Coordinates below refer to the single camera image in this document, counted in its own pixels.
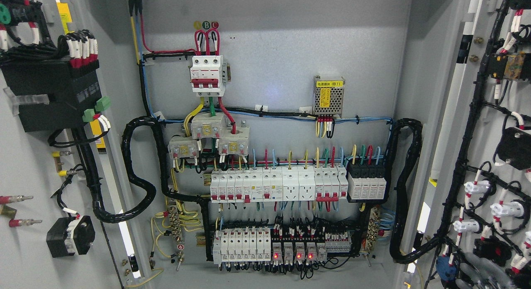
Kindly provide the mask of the grey robotic left hand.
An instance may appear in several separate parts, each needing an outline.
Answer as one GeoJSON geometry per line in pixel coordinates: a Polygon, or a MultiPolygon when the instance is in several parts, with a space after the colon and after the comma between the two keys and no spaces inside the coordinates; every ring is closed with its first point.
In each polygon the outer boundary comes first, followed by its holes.
{"type": "Polygon", "coordinates": [[[460,289],[529,289],[530,271],[506,272],[491,260],[464,253],[455,284],[460,289]]]}

